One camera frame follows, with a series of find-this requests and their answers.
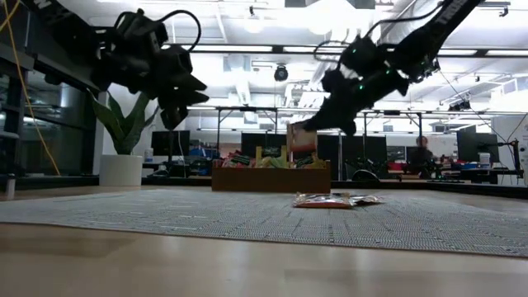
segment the wooden box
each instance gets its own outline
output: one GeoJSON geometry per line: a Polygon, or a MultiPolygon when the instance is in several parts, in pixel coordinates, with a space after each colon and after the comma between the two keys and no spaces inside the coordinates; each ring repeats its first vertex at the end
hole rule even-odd
{"type": "Polygon", "coordinates": [[[324,169],[221,168],[214,167],[213,191],[267,193],[330,193],[330,162],[324,169]]]}

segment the white pot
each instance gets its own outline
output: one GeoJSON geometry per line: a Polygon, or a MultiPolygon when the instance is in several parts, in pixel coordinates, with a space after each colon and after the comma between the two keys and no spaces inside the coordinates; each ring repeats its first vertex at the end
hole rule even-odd
{"type": "Polygon", "coordinates": [[[143,157],[102,155],[99,186],[141,186],[143,157]]]}

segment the potted plant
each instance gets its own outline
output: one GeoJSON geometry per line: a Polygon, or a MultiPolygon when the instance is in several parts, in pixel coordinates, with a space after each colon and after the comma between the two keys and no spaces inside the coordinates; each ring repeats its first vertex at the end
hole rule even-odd
{"type": "Polygon", "coordinates": [[[109,94],[108,107],[92,97],[92,106],[97,119],[105,126],[112,137],[116,155],[102,155],[99,171],[100,186],[141,186],[143,157],[132,155],[132,150],[141,138],[143,129],[152,124],[159,106],[145,120],[145,108],[149,98],[141,93],[134,108],[127,115],[119,103],[109,94]]]}

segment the gray mat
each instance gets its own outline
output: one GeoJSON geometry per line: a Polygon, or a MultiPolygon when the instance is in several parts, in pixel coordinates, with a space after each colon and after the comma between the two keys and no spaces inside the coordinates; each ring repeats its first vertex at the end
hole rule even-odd
{"type": "Polygon", "coordinates": [[[410,197],[354,210],[291,207],[292,195],[153,190],[0,203],[0,222],[90,229],[528,256],[528,219],[410,197]]]}

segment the security camera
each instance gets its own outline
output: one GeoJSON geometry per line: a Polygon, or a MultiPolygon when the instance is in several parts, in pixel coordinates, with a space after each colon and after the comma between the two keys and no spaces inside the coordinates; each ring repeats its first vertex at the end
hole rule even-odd
{"type": "Polygon", "coordinates": [[[286,70],[286,66],[278,65],[273,78],[275,78],[276,82],[284,82],[286,79],[288,79],[288,70],[286,70]]]}

